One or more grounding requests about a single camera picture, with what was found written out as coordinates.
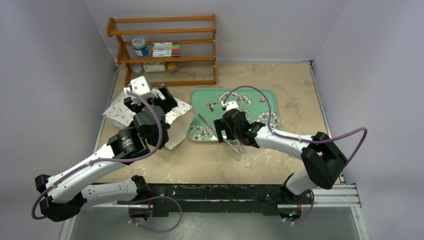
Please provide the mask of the white patterned paper bag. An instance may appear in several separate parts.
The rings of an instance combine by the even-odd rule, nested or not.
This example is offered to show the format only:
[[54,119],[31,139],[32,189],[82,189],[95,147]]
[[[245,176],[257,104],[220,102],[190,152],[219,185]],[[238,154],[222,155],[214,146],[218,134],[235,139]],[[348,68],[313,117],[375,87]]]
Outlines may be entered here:
[[[119,129],[128,127],[135,115],[124,105],[126,97],[122,91],[102,114],[109,123]],[[169,140],[165,144],[165,148],[169,150],[175,148],[186,138],[189,126],[196,116],[196,112],[190,104],[178,98],[175,100],[177,101],[177,107],[165,114],[166,123],[170,125],[168,130]]]

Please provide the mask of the metal tongs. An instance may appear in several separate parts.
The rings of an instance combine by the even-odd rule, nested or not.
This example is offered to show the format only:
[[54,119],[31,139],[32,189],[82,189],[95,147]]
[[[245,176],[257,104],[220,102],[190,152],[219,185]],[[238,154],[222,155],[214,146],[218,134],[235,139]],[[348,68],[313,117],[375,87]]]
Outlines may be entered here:
[[[210,127],[210,129],[214,132],[214,134],[216,135],[216,136],[218,136],[218,133],[217,133],[217,131],[216,131],[216,129],[211,125],[211,124],[209,124],[205,119],[204,119],[204,117],[201,115],[201,114],[197,114],[197,116],[199,117],[199,119],[203,122],[203,123],[205,123],[208,127]],[[226,138],[223,138],[223,142],[224,143],[226,143],[228,146],[230,146],[238,155],[240,155],[240,156],[242,156],[243,154],[244,154],[244,151],[243,151],[243,148],[242,148],[242,145],[241,145],[241,143],[240,143],[240,141],[239,140],[236,140],[235,142],[237,143],[237,145],[238,145],[238,148],[236,148],[231,142],[229,142]]]

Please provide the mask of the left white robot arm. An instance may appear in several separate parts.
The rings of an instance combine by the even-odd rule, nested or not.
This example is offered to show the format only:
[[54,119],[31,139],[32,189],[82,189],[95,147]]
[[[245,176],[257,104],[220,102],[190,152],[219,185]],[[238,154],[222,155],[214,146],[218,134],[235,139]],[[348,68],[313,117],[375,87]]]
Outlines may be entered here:
[[135,113],[128,127],[70,169],[35,178],[40,195],[32,207],[33,219],[62,222],[92,206],[110,202],[142,205],[148,201],[149,188],[141,176],[115,183],[98,181],[111,172],[152,156],[168,142],[170,125],[166,122],[166,114],[178,103],[165,84],[158,85],[157,89],[159,94],[148,87],[127,88],[124,104]]

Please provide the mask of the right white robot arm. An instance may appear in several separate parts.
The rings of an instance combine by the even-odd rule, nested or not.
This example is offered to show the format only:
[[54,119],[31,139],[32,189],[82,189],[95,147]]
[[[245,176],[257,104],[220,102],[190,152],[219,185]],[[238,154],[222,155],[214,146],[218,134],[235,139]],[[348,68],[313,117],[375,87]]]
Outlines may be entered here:
[[224,139],[238,140],[245,146],[275,150],[302,161],[304,170],[294,173],[282,184],[280,196],[288,204],[313,188],[332,189],[348,163],[324,132],[296,135],[269,128],[262,122],[249,122],[246,114],[238,109],[228,110],[213,124],[220,143]]

